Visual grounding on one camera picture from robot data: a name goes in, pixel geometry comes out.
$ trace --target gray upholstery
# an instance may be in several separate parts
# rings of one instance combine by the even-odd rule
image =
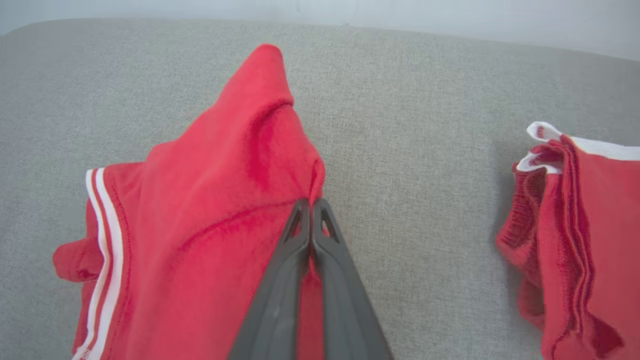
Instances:
[[[534,120],[640,145],[640,63],[420,33],[62,20],[0,37],[0,358],[68,359],[84,172],[179,136],[260,43],[285,58],[325,197],[398,360],[538,359],[494,238]]]

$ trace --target folded red clothing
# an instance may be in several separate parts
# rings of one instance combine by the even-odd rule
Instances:
[[[282,55],[263,45],[180,138],[87,172],[86,238],[53,257],[83,282],[74,360],[226,358],[293,204],[321,196],[292,106]],[[313,271],[298,329],[299,357],[322,359]]]
[[[560,133],[513,165],[497,246],[524,275],[521,315],[545,359],[640,359],[640,147]]]

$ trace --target gray fabric surface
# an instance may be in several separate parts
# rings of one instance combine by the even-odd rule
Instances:
[[[68,359],[84,172],[143,160],[260,43],[283,51],[325,197],[396,359],[537,359],[494,245],[534,120],[640,145],[640,63],[419,33],[215,20],[63,20],[0,38],[0,358]]]

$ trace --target red garment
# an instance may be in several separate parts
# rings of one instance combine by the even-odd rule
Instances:
[[[545,359],[640,359],[640,147],[528,132],[545,143],[514,164],[497,238],[524,274],[520,313]]]
[[[86,238],[53,257],[83,282],[74,359],[226,358],[293,204],[321,196],[292,106],[282,55],[263,45],[180,138],[87,172]],[[310,272],[300,358],[323,356],[321,301]]]

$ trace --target red cloth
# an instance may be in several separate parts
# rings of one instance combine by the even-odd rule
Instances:
[[[263,45],[214,106],[142,163],[90,170],[86,238],[58,275],[83,282],[74,359],[223,359],[294,202],[324,165]],[[323,357],[321,283],[303,280],[298,355]]]
[[[524,274],[520,313],[545,359],[640,359],[640,148],[528,132],[545,143],[514,164],[497,238]]]

